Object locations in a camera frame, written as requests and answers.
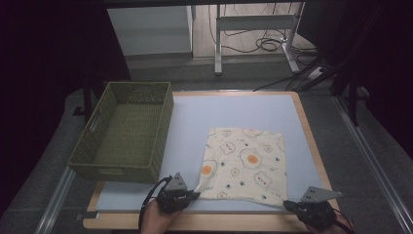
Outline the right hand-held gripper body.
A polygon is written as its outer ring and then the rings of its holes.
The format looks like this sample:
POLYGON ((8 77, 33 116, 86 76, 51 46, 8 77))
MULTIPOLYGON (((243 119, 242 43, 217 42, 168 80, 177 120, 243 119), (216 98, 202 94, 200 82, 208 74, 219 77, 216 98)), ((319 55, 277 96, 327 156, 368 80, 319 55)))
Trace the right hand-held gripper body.
POLYGON ((305 224, 316 229, 326 229, 336 219, 336 214, 329 204, 329 200, 342 196, 341 192, 309 186, 297 203, 296 215, 305 224))

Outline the white cabinet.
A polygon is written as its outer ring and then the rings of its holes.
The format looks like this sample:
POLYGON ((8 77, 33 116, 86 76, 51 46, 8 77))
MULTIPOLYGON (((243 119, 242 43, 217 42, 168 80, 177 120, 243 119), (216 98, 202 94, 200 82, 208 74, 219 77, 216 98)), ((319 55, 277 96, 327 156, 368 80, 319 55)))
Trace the white cabinet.
POLYGON ((192 52, 190 6, 108 9, 125 56, 192 52))

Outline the white metal desk frame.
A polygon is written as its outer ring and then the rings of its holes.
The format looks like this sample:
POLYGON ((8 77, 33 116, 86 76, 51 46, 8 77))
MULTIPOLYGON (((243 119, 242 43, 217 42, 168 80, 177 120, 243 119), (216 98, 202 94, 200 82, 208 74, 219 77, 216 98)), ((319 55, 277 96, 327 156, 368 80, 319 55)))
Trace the white metal desk frame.
POLYGON ((222 74, 221 32, 226 30, 268 30, 285 29, 288 31, 286 39, 282 41, 282 51, 289 64, 291 72, 297 74, 300 69, 292 54, 292 42, 301 18, 304 3, 300 2, 294 14, 272 16, 240 16, 221 17, 220 6, 216 6, 215 19, 215 54, 214 73, 222 74))

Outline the black metal stand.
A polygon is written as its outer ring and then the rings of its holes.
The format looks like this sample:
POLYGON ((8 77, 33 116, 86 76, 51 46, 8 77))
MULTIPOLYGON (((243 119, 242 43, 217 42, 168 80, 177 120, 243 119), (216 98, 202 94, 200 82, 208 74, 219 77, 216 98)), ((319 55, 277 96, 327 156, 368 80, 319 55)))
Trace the black metal stand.
POLYGON ((73 111, 73 116, 84 116, 86 121, 93 113, 93 96, 95 95, 95 83, 90 78, 83 79, 83 103, 84 106, 77 106, 73 111))

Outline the aluminium rail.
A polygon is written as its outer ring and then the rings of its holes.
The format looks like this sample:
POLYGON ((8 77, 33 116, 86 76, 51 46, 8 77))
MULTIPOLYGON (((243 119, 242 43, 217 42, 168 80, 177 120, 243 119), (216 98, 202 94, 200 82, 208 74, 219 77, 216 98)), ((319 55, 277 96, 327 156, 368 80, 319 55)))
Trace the aluminium rail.
POLYGON ((51 234, 55 226, 59 211, 67 197, 75 173, 66 167, 56 185, 50 201, 43 212, 34 234, 51 234))
POLYGON ((361 130, 348 116, 348 108, 345 102, 339 97, 333 97, 332 99, 337 105, 345 125, 354 139, 367 167, 374 176, 380 190, 386 198, 396 220, 403 230, 403 233, 413 234, 413 215, 408 211, 406 204, 392 185, 361 130))

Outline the person's right hand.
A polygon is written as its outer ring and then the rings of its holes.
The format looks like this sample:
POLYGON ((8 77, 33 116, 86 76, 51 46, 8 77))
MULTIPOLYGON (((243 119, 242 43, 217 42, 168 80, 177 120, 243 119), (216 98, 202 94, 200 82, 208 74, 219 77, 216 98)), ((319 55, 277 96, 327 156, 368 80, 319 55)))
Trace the person's right hand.
POLYGON ((338 215, 335 223, 325 230, 319 231, 308 224, 306 224, 306 228, 312 234, 354 234, 353 225, 341 215, 338 215))

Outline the cream patterned cloth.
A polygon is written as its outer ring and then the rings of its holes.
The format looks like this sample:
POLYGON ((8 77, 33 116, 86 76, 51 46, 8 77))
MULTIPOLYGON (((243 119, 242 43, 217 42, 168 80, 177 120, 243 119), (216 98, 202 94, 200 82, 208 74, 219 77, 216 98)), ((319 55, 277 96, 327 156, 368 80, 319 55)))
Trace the cream patterned cloth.
POLYGON ((198 191, 206 200, 280 206, 287 199, 283 135, 243 128, 211 128, 198 191))

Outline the green woven plastic basket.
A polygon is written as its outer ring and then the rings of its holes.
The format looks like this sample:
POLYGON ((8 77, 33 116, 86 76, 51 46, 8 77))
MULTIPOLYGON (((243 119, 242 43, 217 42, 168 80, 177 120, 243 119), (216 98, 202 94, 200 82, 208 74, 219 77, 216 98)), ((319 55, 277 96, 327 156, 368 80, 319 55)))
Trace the green woven plastic basket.
POLYGON ((169 82, 110 82, 67 162, 87 180, 158 181, 174 102, 169 82))

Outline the white power strip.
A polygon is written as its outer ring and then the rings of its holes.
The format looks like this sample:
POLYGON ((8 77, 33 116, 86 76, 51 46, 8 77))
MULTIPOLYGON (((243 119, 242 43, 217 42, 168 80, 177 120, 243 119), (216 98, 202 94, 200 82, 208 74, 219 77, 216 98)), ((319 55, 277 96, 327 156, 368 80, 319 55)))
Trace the white power strip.
POLYGON ((314 80, 321 76, 321 74, 323 74, 325 71, 326 69, 324 67, 319 66, 308 75, 308 79, 314 80))

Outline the black tripod stand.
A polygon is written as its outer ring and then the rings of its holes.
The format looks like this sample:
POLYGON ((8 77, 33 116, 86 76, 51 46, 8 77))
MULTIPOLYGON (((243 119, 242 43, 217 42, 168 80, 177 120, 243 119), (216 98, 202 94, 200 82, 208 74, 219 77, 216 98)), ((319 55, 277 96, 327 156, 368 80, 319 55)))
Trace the black tripod stand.
POLYGON ((346 56, 337 66, 337 77, 330 87, 330 92, 334 96, 340 96, 345 89, 348 89, 348 118, 357 127, 357 70, 359 64, 357 57, 359 56, 361 47, 371 29, 371 24, 375 20, 373 10, 362 11, 355 18, 352 24, 352 42, 348 46, 346 56))

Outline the person's left hand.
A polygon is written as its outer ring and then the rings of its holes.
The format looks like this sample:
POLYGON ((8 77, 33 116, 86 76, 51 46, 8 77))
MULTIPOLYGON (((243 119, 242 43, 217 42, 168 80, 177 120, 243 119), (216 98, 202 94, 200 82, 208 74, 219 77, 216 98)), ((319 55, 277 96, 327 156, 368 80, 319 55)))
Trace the person's left hand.
POLYGON ((140 225, 141 234, 164 234, 172 222, 181 215, 181 211, 172 214, 160 210, 156 200, 152 200, 146 206, 143 221, 140 225))

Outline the black tape piece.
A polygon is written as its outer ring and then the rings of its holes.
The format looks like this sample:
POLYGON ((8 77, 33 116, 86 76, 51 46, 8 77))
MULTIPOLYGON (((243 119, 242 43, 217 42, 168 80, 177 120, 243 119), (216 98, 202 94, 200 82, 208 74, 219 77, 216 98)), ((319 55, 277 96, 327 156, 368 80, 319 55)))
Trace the black tape piece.
POLYGON ((77 221, 82 221, 85 218, 97 218, 98 212, 84 212, 81 214, 77 214, 76 220, 77 221))

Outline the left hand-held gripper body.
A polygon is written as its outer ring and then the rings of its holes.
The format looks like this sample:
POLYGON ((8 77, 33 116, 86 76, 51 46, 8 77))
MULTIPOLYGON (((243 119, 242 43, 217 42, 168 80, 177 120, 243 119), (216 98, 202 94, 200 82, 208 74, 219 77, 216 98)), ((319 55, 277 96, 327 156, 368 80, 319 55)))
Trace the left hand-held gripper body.
POLYGON ((190 191, 180 173, 168 178, 167 184, 157 195, 157 202, 162 212, 172 214, 186 209, 192 202, 190 191))

